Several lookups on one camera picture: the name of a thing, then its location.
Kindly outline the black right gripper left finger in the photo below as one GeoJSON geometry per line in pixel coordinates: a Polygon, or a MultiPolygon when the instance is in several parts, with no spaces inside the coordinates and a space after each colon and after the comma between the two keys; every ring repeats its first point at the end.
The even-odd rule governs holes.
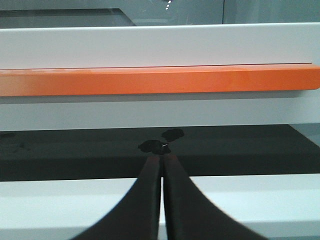
{"type": "Polygon", "coordinates": [[[120,202],[75,240],[156,240],[161,204],[161,162],[147,158],[138,178],[120,202]]]}

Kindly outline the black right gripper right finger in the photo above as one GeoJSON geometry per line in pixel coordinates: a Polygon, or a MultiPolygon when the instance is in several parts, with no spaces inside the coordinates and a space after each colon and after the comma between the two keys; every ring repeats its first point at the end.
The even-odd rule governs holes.
{"type": "Polygon", "coordinates": [[[170,240],[263,240],[215,206],[190,179],[175,155],[164,157],[163,193],[170,240]]]}

